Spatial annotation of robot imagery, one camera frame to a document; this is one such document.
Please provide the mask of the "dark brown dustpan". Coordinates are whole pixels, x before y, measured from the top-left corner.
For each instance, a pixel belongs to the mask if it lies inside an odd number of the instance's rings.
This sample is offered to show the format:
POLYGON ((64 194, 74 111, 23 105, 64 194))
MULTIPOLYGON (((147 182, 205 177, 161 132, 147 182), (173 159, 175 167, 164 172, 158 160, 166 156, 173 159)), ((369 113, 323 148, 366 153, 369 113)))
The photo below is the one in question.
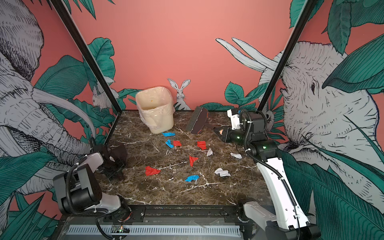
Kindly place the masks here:
POLYGON ((108 180, 116 180, 123 178, 123 169, 126 166, 127 162, 127 150, 124 145, 117 146, 115 148, 110 148, 110 153, 114 157, 116 163, 113 168, 104 168, 101 166, 100 172, 103 173, 108 180))

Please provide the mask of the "white paper scrap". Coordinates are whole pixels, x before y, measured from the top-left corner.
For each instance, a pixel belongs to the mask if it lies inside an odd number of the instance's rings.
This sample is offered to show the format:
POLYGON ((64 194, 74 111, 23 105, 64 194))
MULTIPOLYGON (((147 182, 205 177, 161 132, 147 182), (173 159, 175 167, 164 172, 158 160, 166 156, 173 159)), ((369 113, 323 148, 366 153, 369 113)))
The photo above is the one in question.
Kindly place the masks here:
POLYGON ((233 156, 236 159, 242 159, 243 158, 241 154, 231 153, 231 156, 233 156))
POLYGON ((208 149, 207 151, 207 157, 213 155, 213 150, 211 148, 208 149))
POLYGON ((230 177, 231 174, 229 173, 228 170, 223 170, 222 168, 218 168, 215 170, 215 174, 220 176, 220 177, 230 177))

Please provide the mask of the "red paper scrap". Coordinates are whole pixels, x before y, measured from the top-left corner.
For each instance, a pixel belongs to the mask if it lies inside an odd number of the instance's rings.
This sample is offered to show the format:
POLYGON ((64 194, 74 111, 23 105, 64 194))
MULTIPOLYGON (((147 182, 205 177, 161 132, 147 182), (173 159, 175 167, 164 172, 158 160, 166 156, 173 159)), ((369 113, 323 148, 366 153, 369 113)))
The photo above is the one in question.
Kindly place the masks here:
POLYGON ((150 166, 147 166, 145 174, 146 174, 146 176, 153 176, 153 175, 159 174, 160 172, 161 172, 161 170, 154 169, 154 168, 152 168, 150 166))
POLYGON ((173 141, 173 145, 174 145, 175 147, 181 147, 181 146, 182 146, 182 144, 181 144, 180 141, 173 141))
POLYGON ((197 161, 198 159, 199 158, 197 158, 197 157, 189 156, 190 166, 193 167, 194 166, 194 162, 197 161))
POLYGON ((197 146, 201 149, 201 150, 206 150, 207 149, 207 146, 206 146, 206 142, 205 141, 198 141, 197 142, 197 146))

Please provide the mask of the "brown hand brush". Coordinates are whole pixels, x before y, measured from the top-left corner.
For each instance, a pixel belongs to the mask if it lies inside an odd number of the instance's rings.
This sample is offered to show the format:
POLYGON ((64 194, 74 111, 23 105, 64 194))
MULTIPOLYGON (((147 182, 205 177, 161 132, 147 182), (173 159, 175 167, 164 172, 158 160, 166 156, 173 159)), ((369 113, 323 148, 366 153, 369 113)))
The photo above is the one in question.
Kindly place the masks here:
POLYGON ((209 111, 204 107, 196 107, 185 130, 193 135, 201 134, 204 127, 207 127, 216 135, 220 135, 220 129, 207 122, 209 111))

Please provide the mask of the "blue paper scrap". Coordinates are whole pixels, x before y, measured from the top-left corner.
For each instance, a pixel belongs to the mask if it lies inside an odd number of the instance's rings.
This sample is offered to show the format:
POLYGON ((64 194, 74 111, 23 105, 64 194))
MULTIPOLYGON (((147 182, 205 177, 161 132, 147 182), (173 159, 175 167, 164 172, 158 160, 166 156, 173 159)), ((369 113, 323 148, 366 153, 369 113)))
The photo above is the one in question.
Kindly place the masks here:
POLYGON ((173 137, 176 134, 175 133, 162 133, 164 137, 173 137))
POLYGON ((167 145, 170 149, 174 148, 174 145, 172 144, 172 141, 171 141, 171 140, 167 140, 167 141, 166 141, 166 145, 167 145))
POLYGON ((185 182, 193 182, 193 181, 197 181, 198 179, 200 178, 200 176, 198 175, 192 175, 192 176, 188 176, 186 179, 185 179, 185 182))

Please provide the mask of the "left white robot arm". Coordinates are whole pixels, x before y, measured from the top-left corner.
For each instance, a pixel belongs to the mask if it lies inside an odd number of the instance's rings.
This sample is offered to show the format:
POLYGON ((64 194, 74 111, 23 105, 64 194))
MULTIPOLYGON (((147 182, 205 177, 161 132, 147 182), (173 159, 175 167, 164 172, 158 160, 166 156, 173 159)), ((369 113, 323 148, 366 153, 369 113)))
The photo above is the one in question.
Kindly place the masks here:
POLYGON ((132 218, 133 210, 119 195, 102 191, 95 172, 100 171, 109 180, 122 177, 126 165, 127 150, 123 145, 110 148, 96 145, 67 172, 54 177, 54 190, 62 214, 82 215, 103 213, 110 222, 126 222, 132 218))

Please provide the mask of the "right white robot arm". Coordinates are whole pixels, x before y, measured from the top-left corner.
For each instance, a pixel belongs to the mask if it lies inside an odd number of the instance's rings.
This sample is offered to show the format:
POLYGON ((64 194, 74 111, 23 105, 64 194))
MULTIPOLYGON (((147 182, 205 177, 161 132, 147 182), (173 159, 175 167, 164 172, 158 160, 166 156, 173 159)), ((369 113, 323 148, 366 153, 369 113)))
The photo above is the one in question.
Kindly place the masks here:
POLYGON ((245 155, 257 165, 267 184, 275 214, 256 202, 243 205, 245 216, 261 227, 269 240, 318 240, 320 228, 311 224, 302 211, 287 179, 283 159, 275 142, 265 133, 252 133, 230 126, 214 128, 213 131, 225 143, 244 147, 245 155))

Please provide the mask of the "cream bin with plastic liner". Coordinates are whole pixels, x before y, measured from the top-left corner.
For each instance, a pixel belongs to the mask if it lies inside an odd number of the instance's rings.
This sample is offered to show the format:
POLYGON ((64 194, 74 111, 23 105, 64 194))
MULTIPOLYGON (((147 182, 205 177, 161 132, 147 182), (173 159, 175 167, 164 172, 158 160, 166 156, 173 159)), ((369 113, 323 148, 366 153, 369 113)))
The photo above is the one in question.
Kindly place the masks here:
POLYGON ((160 134, 174 126, 174 102, 165 87, 154 87, 136 94, 137 108, 142 122, 153 134, 160 134))

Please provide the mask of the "black front mounting rail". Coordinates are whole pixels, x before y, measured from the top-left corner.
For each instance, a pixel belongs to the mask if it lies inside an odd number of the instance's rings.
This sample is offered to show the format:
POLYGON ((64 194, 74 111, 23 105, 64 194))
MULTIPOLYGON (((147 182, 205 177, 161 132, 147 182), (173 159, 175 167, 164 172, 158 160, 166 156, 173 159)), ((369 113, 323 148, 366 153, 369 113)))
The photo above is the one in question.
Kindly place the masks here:
POLYGON ((306 226, 308 218, 299 206, 288 210, 283 208, 283 213, 273 213, 263 208, 255 201, 240 202, 233 206, 219 205, 127 205, 108 210, 106 207, 86 207, 79 210, 79 214, 91 215, 95 210, 103 212, 104 222, 114 224, 142 223, 144 218, 224 218, 227 223, 246 224, 251 221, 261 225, 267 222, 287 224, 288 228, 295 224, 306 226))

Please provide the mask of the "right black frame post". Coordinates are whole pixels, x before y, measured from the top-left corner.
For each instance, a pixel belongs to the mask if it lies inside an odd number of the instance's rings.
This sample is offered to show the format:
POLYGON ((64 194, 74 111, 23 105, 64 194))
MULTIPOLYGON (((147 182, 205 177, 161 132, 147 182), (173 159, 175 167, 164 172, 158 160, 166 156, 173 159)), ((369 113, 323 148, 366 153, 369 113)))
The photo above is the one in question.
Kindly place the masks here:
POLYGON ((257 111, 258 112, 262 112, 277 81, 279 80, 280 76, 281 76, 281 73, 283 72, 284 70, 284 67, 286 65, 286 63, 288 62, 288 59, 289 57, 291 56, 291 53, 305 27, 305 25, 307 24, 307 21, 313 11, 313 9, 315 8, 316 4, 317 4, 318 1, 315 1, 315 0, 310 0, 310 1, 306 1, 305 4, 304 4, 304 7, 303 7, 303 10, 299 16, 299 19, 297 20, 297 23, 294 27, 294 30, 290 36, 290 39, 282 53, 282 56, 281 56, 281 59, 276 67, 276 69, 274 70, 274 74, 268 84, 268 87, 266 89, 266 92, 259 104, 259 107, 257 108, 257 111))

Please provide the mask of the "black frame post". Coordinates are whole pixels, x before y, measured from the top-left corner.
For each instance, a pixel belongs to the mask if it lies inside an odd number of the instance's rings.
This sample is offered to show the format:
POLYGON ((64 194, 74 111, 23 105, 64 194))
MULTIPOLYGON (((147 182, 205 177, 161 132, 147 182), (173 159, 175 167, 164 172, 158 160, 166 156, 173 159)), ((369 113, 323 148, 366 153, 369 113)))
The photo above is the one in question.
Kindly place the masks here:
POLYGON ((276 67, 276 69, 274 70, 274 74, 268 84, 268 87, 266 89, 266 92, 259 104, 259 107, 257 108, 257 111, 258 112, 262 112, 277 81, 279 80, 280 76, 281 76, 281 73, 283 72, 284 70, 284 67, 286 65, 286 63, 288 62, 288 59, 289 57, 291 56, 291 53, 305 27, 305 25, 307 24, 307 21, 313 11, 313 9, 315 8, 316 4, 317 4, 318 1, 315 1, 315 0, 310 0, 310 1, 306 1, 305 4, 304 4, 304 7, 303 7, 303 10, 299 16, 299 19, 297 20, 297 23, 294 27, 294 30, 290 36, 290 39, 282 53, 282 56, 281 56, 281 59, 276 67))
POLYGON ((107 84, 104 75, 99 68, 95 58, 93 57, 88 45, 86 44, 82 34, 80 33, 78 27, 76 26, 75 22, 73 21, 67 6, 65 5, 64 1, 59 0, 52 0, 50 1, 56 12, 58 13, 60 19, 64 23, 65 27, 67 28, 68 32, 70 33, 72 39, 76 43, 78 49, 82 53, 83 57, 85 58, 87 64, 89 65, 91 72, 95 75, 96 79, 100 83, 101 87, 105 91, 108 99, 111 101, 113 107, 117 111, 118 115, 122 113, 122 109, 120 108, 120 105, 118 104, 116 98, 114 97, 109 85, 107 84))

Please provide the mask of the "left black frame post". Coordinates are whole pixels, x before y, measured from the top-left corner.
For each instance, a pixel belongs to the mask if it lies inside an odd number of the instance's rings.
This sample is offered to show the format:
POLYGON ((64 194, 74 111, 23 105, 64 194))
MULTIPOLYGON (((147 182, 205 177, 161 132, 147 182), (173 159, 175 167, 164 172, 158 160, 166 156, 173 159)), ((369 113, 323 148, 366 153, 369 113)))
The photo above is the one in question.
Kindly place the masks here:
POLYGON ((109 85, 107 84, 104 75, 99 68, 95 58, 93 57, 88 45, 86 44, 82 34, 80 33, 78 27, 76 26, 75 22, 73 21, 67 6, 65 5, 64 1, 59 0, 52 0, 50 1, 56 12, 58 13, 60 19, 64 23, 65 27, 67 28, 68 32, 70 33, 72 39, 76 43, 78 49, 82 53, 83 57, 85 58, 87 64, 89 65, 91 72, 95 75, 96 79, 100 83, 101 87, 105 91, 108 99, 111 101, 113 107, 117 111, 118 115, 122 113, 122 109, 120 108, 120 105, 118 104, 116 98, 114 97, 109 85))

